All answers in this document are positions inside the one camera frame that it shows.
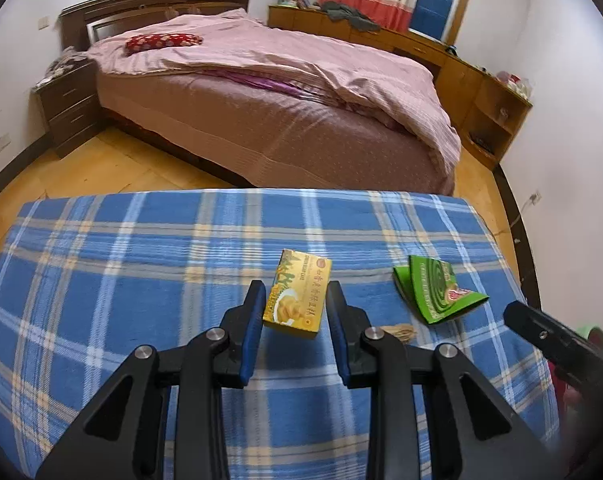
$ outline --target silver bolt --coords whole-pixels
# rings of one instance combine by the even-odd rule
[[[137,359],[148,359],[152,355],[152,346],[141,345],[135,349],[135,357]]]
[[[211,341],[221,341],[226,335],[226,331],[222,328],[211,328],[206,332],[206,337]]]
[[[378,326],[370,326],[363,331],[363,335],[366,336],[368,339],[377,341],[383,337],[384,332],[383,329],[379,328]]]
[[[439,347],[439,353],[444,357],[451,359],[457,355],[457,347],[446,343]]]

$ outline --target pink blanket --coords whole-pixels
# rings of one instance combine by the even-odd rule
[[[126,54],[125,42],[132,36],[175,32],[203,36],[203,44]],[[96,43],[88,56],[109,75],[215,68],[257,73],[368,109],[371,116],[377,117],[379,111],[387,114],[433,150],[433,160],[446,175],[459,162],[459,137],[441,108],[431,73],[422,65],[367,46],[271,29],[249,18],[243,9],[217,16],[187,14],[131,30]]]

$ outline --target triangular cutout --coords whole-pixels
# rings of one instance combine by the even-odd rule
[[[97,412],[86,422],[88,435],[105,438],[111,442],[117,441],[121,433],[123,415],[126,413],[132,383],[132,377],[126,376],[117,384]]]
[[[472,429],[478,440],[489,440],[511,430],[510,423],[468,374],[461,377],[461,389],[470,412]]]

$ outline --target plaid tablecloth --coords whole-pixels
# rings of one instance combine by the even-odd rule
[[[485,224],[463,200],[398,192],[203,190],[29,203],[0,256],[0,444],[34,476],[51,446],[139,344],[187,343],[272,283],[281,250],[333,260],[331,279],[377,325],[412,322],[415,344],[457,344],[540,439],[557,408],[546,362],[503,323],[523,300]],[[427,327],[395,290],[408,254],[454,264],[490,301]],[[364,478],[368,390],[346,390],[328,323],[304,340],[264,329],[254,377],[223,393],[233,479]],[[174,408],[166,446],[172,477]],[[417,396],[423,477],[429,451]]]

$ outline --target bed frame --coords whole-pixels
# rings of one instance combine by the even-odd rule
[[[128,30],[160,23],[181,14],[220,14],[226,10],[248,10],[250,0],[90,0],[61,12],[63,47],[87,50],[93,43]],[[118,128],[156,148],[237,187],[254,187],[233,171],[177,146],[159,134],[146,130],[127,118],[105,110]]]

